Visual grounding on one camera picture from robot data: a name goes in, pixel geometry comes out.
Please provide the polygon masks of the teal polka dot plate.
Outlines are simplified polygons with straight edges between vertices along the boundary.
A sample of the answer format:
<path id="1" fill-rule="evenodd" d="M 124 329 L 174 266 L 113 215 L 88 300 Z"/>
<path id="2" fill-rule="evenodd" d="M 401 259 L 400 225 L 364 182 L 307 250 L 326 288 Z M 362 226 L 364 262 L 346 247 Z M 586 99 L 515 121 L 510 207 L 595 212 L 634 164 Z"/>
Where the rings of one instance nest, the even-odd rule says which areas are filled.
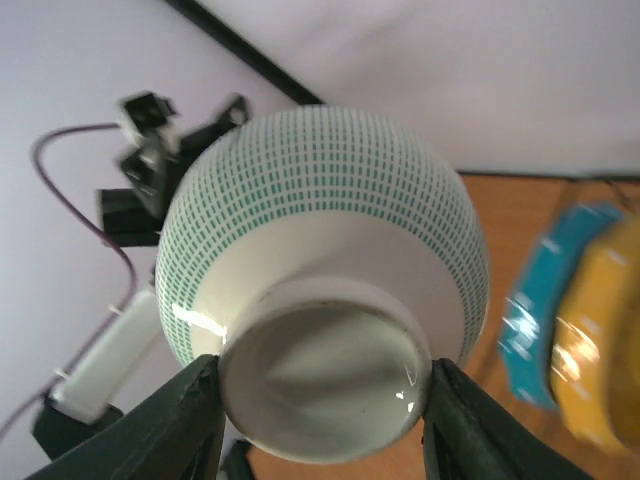
<path id="1" fill-rule="evenodd" d="M 518 399 L 557 409 L 549 384 L 556 311 L 588 244 L 623 217 L 610 203 L 579 203 L 556 217 L 537 240 L 506 298 L 498 340 Z"/>

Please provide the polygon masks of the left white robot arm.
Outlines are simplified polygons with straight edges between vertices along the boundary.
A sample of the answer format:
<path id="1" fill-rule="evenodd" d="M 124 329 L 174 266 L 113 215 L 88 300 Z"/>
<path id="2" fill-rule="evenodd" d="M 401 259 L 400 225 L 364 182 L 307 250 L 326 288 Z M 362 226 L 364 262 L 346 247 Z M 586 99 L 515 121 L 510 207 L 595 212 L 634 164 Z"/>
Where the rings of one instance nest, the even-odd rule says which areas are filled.
<path id="1" fill-rule="evenodd" d="M 121 99 L 118 107 L 122 117 L 117 126 L 132 147 L 117 158 L 116 167 L 128 185 L 97 190 L 98 224 L 76 207 L 70 211 L 124 261 L 128 286 L 105 323 L 40 396 L 42 408 L 32 436 L 51 460 L 121 418 L 111 399 L 160 336 L 154 286 L 138 286 L 127 248 L 158 245 L 171 200 L 187 170 L 216 140 L 251 117 L 247 99 L 234 94 L 212 120 L 180 134 L 173 122 L 177 111 L 166 97 L 143 91 Z"/>

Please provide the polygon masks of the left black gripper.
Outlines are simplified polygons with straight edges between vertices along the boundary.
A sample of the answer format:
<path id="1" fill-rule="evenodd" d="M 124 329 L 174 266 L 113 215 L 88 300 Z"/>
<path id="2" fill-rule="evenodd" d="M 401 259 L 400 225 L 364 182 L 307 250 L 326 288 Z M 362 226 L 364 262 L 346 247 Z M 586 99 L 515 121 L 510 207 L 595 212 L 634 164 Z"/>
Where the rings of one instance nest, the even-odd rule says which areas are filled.
<path id="1" fill-rule="evenodd" d="M 209 123 L 181 137 L 180 152 L 201 153 L 248 121 L 247 98 L 234 94 Z M 97 191 L 101 229 L 121 248 L 156 247 L 180 183 L 180 163 L 171 156 L 161 157 L 152 167 L 142 159 L 141 150 L 134 149 L 118 158 L 116 166 L 128 186 Z"/>

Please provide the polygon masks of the light green ceramic bowl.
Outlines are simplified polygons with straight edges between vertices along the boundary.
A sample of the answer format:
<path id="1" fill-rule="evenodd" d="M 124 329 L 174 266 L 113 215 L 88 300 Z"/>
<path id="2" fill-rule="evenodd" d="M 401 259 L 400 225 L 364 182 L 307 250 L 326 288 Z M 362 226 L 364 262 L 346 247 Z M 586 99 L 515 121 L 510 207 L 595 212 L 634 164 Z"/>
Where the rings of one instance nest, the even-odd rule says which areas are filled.
<path id="1" fill-rule="evenodd" d="M 307 464 L 411 430 L 433 362 L 468 359 L 490 300 L 485 236 L 452 166 L 394 120 L 326 105 L 253 119 L 196 157 L 155 284 L 179 361 L 217 357 L 237 431 Z"/>

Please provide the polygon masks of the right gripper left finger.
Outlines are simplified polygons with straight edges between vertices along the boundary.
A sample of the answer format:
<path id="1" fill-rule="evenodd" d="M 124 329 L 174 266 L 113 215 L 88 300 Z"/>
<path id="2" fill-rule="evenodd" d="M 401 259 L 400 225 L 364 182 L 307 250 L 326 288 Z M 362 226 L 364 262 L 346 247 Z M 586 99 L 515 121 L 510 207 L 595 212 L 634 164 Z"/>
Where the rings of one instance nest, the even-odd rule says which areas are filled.
<path id="1" fill-rule="evenodd" d="M 198 357 L 128 414 L 101 430 L 46 399 L 32 436 L 51 462 L 32 479 L 214 479 L 225 414 L 218 360 Z"/>

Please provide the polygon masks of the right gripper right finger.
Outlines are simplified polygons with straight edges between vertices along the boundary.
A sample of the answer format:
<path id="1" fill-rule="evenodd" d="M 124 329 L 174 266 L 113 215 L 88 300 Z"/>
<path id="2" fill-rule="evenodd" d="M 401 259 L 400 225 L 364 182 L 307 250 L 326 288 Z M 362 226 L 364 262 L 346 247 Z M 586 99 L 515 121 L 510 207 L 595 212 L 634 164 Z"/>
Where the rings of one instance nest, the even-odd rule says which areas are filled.
<path id="1" fill-rule="evenodd" d="M 432 364 L 423 411 L 430 480 L 572 480 L 585 471 L 545 445 L 453 361 Z"/>

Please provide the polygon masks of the orange polka dot plate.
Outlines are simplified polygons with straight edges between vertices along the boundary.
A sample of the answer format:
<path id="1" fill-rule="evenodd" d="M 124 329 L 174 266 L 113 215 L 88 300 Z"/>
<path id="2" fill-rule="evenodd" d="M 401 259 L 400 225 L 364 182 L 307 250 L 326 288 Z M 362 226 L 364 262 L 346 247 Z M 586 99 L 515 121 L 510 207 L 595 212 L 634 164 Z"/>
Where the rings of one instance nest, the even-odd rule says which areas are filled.
<path id="1" fill-rule="evenodd" d="M 589 243 L 556 315 L 550 384 L 577 438 L 639 451 L 639 219 Z"/>

